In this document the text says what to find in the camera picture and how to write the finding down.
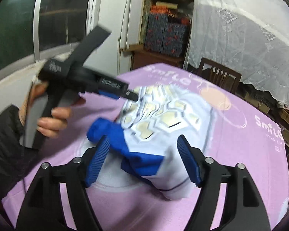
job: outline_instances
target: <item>wooden cabinet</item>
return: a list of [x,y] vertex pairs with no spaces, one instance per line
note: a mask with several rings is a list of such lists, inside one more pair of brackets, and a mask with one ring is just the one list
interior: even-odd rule
[[143,49],[143,45],[130,45],[128,50],[134,53],[134,61],[131,68],[132,70],[159,62],[178,68],[183,68],[184,57],[175,58],[162,55],[160,53],[149,52]]

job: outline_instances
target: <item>window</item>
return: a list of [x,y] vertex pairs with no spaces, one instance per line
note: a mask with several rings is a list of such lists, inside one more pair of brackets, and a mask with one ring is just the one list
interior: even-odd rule
[[0,69],[34,53],[35,0],[2,0],[0,3]]
[[41,0],[40,51],[85,37],[88,0]]

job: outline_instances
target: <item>pink tablecloth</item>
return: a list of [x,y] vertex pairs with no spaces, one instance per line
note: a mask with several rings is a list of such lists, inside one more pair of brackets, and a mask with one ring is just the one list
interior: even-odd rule
[[[174,84],[200,94],[218,112],[211,147],[206,156],[220,164],[246,165],[263,198],[275,227],[287,210],[289,175],[284,141],[279,126],[260,111],[238,97],[191,73],[166,64],[154,64],[119,76],[130,88],[142,85]],[[87,129],[97,117],[115,119],[124,100],[114,101],[98,95],[85,95],[87,103],[75,108],[69,127],[58,139],[48,140],[41,150],[41,161],[26,177],[29,187],[42,162],[52,166],[66,164],[77,156]],[[200,190],[195,188],[188,199],[170,201],[148,185],[135,180],[125,187],[92,185],[88,196],[104,231],[180,231],[192,213]],[[66,188],[61,186],[66,222],[75,228]],[[222,186],[212,228],[219,225],[225,187]],[[13,225],[24,199],[19,182],[3,199],[4,208]]]

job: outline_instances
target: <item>wooden chair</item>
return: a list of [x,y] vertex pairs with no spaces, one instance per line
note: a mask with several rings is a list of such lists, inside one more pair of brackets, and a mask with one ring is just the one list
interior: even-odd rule
[[211,66],[210,77],[207,80],[234,94],[237,90],[242,75],[228,67],[225,67],[224,65],[203,57],[201,58],[197,75],[205,79],[206,77],[202,76],[203,67],[205,64]]

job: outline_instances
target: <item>blue fabric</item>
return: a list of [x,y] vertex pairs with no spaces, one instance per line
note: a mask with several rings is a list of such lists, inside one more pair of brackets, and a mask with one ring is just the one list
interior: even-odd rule
[[116,99],[116,100],[118,100],[120,98],[118,95],[111,94],[111,93],[108,93],[108,92],[105,92],[105,91],[102,91],[102,90],[99,90],[99,94],[103,95],[103,96],[107,96],[107,97],[113,98],[113,99]]
[[124,162],[123,168],[129,174],[132,171],[139,176],[156,175],[164,157],[139,152],[130,152],[124,139],[121,125],[109,120],[98,118],[87,132],[87,138],[91,142],[98,142],[103,135],[107,135],[110,148],[120,153],[128,160]]
[[143,181],[144,183],[149,184],[150,186],[153,186],[151,181],[136,174],[136,172],[133,170],[133,168],[131,167],[131,164],[129,163],[129,161],[126,158],[123,158],[123,160],[121,162],[121,169],[123,171],[127,172],[128,174],[137,177],[139,180]]

